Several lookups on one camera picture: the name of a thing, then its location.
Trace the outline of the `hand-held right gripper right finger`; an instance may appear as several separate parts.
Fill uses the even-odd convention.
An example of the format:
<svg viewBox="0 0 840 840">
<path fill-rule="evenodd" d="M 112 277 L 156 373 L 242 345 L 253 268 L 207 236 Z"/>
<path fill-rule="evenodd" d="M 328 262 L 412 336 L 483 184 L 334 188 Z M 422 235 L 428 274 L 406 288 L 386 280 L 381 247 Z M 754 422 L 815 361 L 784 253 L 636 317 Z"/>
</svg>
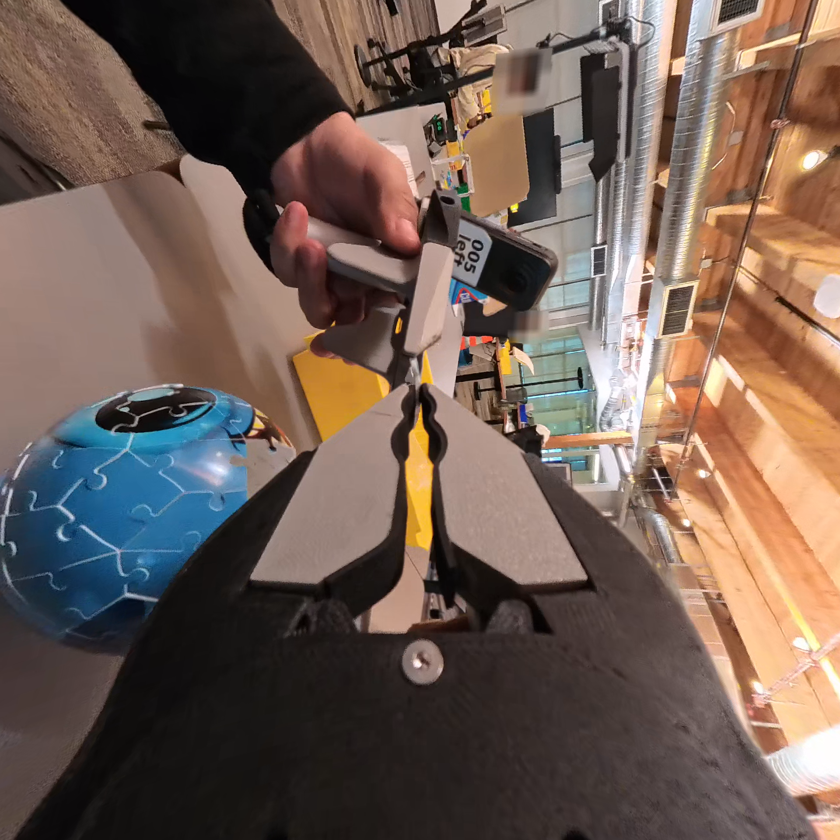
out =
<svg viewBox="0 0 840 840">
<path fill-rule="evenodd" d="M 487 620 L 505 601 L 587 589 L 526 453 L 434 385 L 421 386 L 420 407 L 432 466 L 427 593 Z"/>
</svg>

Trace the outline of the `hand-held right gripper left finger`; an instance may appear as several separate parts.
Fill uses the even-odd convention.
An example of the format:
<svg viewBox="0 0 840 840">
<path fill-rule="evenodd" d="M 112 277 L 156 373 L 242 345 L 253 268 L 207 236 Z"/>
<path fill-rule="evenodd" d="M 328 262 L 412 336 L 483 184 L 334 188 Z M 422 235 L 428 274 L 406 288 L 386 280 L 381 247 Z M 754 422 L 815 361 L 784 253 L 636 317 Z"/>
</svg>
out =
<svg viewBox="0 0 840 840">
<path fill-rule="evenodd" d="M 400 385 L 312 454 L 250 583 L 336 600 L 354 617 L 403 573 L 405 465 L 417 388 Z"/>
</svg>

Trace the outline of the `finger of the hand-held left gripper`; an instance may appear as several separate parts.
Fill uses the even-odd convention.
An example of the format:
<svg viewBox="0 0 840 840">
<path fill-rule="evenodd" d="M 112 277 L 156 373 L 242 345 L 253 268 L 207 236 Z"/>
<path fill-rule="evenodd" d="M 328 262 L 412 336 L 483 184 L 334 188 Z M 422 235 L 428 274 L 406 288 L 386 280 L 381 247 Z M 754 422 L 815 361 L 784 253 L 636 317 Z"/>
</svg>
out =
<svg viewBox="0 0 840 840">
<path fill-rule="evenodd" d="M 334 325 L 322 334 L 323 348 L 386 380 L 391 389 L 406 383 L 403 336 L 407 307 L 374 307 L 354 324 Z"/>
<path fill-rule="evenodd" d="M 422 248 L 407 321 L 401 333 L 402 351 L 409 358 L 421 358 L 439 341 L 447 317 L 453 314 L 449 288 L 454 256 L 447 245 L 426 243 Z"/>
</svg>

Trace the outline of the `blue puzzle ball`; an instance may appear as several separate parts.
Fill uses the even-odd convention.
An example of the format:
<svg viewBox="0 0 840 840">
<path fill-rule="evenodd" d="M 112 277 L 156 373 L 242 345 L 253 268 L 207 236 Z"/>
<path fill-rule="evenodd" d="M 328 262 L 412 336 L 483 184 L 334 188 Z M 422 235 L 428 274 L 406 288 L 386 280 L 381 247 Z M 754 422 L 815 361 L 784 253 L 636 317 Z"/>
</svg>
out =
<svg viewBox="0 0 840 840">
<path fill-rule="evenodd" d="M 84 406 L 2 474 L 2 597 L 55 642 L 125 655 L 184 563 L 296 454 L 267 414 L 212 388 Z"/>
</svg>

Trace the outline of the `person's left forearm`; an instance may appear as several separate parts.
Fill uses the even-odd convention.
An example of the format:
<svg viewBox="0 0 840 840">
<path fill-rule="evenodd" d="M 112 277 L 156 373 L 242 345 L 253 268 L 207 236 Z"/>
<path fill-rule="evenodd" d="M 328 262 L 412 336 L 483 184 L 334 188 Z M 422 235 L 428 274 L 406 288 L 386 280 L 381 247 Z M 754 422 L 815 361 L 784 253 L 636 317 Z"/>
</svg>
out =
<svg viewBox="0 0 840 840">
<path fill-rule="evenodd" d="M 289 148 L 350 109 L 262 1 L 65 1 L 161 108 L 185 150 L 246 194 Z"/>
</svg>

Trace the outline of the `person's left hand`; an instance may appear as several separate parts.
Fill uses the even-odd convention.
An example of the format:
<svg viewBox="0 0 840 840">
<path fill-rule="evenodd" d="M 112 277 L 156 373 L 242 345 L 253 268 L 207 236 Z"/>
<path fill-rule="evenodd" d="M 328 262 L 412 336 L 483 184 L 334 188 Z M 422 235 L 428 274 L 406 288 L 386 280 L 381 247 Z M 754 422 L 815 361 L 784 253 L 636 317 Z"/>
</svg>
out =
<svg viewBox="0 0 840 840">
<path fill-rule="evenodd" d="M 297 291 L 309 324 L 361 322 L 393 295 L 328 269 L 326 248 L 308 236 L 310 217 L 379 241 L 407 258 L 421 249 L 417 205 L 399 159 L 368 137 L 345 112 L 332 115 L 274 163 L 270 183 L 283 214 L 269 243 L 272 269 Z"/>
</svg>

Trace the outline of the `yellow plastic storage bin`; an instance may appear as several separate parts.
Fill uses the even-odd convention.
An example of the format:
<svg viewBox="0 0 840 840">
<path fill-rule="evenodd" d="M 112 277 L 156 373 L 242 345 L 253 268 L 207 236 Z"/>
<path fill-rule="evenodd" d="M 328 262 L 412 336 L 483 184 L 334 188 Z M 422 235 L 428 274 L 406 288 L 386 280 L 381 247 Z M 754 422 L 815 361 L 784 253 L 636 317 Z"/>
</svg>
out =
<svg viewBox="0 0 840 840">
<path fill-rule="evenodd" d="M 292 357 L 292 363 L 318 434 L 325 441 L 387 396 L 390 388 L 378 374 L 315 355 L 310 350 L 315 337 L 311 334 L 305 338 L 305 349 Z M 433 539 L 433 465 L 428 443 L 419 418 L 409 437 L 406 460 L 406 546 L 423 550 L 431 548 Z"/>
</svg>

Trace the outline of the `tan desk divider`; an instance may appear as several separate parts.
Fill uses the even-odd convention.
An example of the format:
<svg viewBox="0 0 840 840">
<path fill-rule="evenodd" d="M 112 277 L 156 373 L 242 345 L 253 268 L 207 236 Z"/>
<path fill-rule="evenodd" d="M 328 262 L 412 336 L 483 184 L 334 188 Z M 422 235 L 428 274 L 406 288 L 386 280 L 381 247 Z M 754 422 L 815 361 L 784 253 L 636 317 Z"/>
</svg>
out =
<svg viewBox="0 0 840 840">
<path fill-rule="evenodd" d="M 521 115 L 481 122 L 468 131 L 464 150 L 471 168 L 472 215 L 489 217 L 527 198 L 530 180 Z"/>
</svg>

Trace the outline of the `black hanging screen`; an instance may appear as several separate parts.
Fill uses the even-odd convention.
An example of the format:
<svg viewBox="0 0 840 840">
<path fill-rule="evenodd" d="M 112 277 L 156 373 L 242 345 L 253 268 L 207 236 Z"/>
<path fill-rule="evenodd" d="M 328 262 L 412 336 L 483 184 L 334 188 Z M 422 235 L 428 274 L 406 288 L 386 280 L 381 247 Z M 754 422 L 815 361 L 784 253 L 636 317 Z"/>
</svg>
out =
<svg viewBox="0 0 840 840">
<path fill-rule="evenodd" d="M 620 139 L 622 82 L 618 66 L 607 66 L 605 54 L 581 58 L 583 141 L 592 142 L 589 168 L 598 183 L 613 168 Z"/>
<path fill-rule="evenodd" d="M 560 136 L 554 128 L 554 108 L 523 119 L 529 190 L 519 204 L 518 224 L 531 224 L 556 217 L 560 163 Z"/>
</svg>

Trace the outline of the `silver air duct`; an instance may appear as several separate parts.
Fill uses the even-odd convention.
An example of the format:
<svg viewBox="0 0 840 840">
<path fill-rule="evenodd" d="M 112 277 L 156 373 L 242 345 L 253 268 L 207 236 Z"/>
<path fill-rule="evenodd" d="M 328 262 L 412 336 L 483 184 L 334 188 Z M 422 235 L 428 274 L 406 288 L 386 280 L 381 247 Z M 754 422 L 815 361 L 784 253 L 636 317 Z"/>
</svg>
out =
<svg viewBox="0 0 840 840">
<path fill-rule="evenodd" d="M 616 5 L 605 70 L 618 71 L 618 139 L 615 162 L 595 191 L 595 243 L 605 248 L 605 265 L 593 275 L 591 302 L 591 327 L 604 343 L 618 341 L 625 310 L 637 307 L 676 14 L 675 2 Z"/>
<path fill-rule="evenodd" d="M 643 365 L 645 392 L 639 430 L 654 433 L 665 404 L 665 369 L 674 334 L 667 335 L 670 300 L 698 282 L 698 238 L 726 101 L 727 74 L 737 54 L 732 28 L 714 28 L 720 2 L 693 2 L 686 61 L 679 87 L 668 184 L 661 215 L 654 280 L 647 310 Z"/>
</svg>

